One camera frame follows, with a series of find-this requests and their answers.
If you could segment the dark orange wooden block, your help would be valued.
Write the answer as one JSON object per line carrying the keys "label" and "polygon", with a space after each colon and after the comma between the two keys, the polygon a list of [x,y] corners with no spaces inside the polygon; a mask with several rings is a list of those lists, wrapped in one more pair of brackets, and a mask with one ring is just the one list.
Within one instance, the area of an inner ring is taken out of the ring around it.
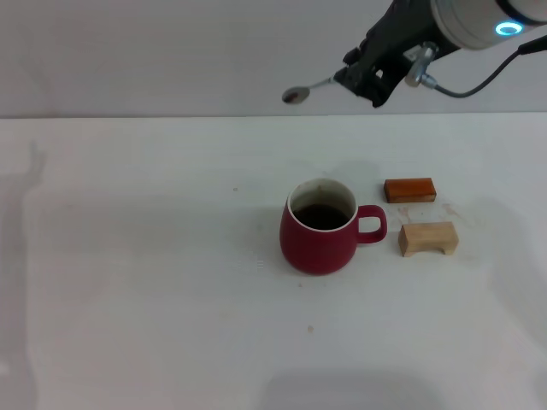
{"label": "dark orange wooden block", "polygon": [[431,178],[387,179],[384,193],[388,203],[434,202],[437,196]]}

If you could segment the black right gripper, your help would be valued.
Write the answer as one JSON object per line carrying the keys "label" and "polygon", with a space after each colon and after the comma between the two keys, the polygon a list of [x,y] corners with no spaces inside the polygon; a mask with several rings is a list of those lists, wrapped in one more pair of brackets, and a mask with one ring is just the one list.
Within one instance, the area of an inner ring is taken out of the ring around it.
{"label": "black right gripper", "polygon": [[334,81],[379,108],[413,64],[405,54],[426,42],[438,47],[437,58],[459,50],[435,21],[432,0],[393,0],[365,39],[345,54],[349,67],[338,70]]}

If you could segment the light wooden block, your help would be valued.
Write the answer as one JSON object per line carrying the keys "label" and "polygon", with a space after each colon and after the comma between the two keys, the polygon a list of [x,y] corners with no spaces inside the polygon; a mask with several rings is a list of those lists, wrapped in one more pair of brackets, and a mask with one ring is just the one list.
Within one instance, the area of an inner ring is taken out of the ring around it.
{"label": "light wooden block", "polygon": [[427,251],[452,255],[458,243],[459,237],[452,222],[406,224],[398,235],[398,245],[403,257]]}

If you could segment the red ceramic mug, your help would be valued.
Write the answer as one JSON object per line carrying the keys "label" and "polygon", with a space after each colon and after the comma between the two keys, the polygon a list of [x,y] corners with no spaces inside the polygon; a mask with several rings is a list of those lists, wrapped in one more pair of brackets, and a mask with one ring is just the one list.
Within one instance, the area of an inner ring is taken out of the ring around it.
{"label": "red ceramic mug", "polygon": [[[295,218],[294,211],[316,203],[340,209],[349,222],[336,230],[318,231]],[[358,246],[378,243],[386,234],[387,218],[381,207],[360,206],[346,185],[321,178],[301,183],[287,197],[279,243],[285,259],[298,271],[326,275],[345,267]]]}

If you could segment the metal spoon light blue handle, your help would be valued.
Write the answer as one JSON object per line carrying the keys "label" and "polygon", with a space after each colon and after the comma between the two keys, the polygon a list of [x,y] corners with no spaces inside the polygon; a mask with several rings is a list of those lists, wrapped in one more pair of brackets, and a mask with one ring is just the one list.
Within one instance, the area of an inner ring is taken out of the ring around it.
{"label": "metal spoon light blue handle", "polygon": [[336,79],[332,76],[327,79],[323,79],[320,82],[317,82],[308,86],[294,86],[284,91],[281,99],[282,102],[287,105],[298,105],[303,103],[306,99],[309,98],[311,91],[318,89],[327,85],[336,84]]}

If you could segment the dark coffee liquid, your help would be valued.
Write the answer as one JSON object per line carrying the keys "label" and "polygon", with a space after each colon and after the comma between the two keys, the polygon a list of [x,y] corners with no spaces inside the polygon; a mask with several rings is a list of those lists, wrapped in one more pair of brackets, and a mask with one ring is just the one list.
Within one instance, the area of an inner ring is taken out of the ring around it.
{"label": "dark coffee liquid", "polygon": [[304,226],[318,231],[336,230],[350,218],[340,209],[326,204],[312,204],[294,211],[295,218]]}

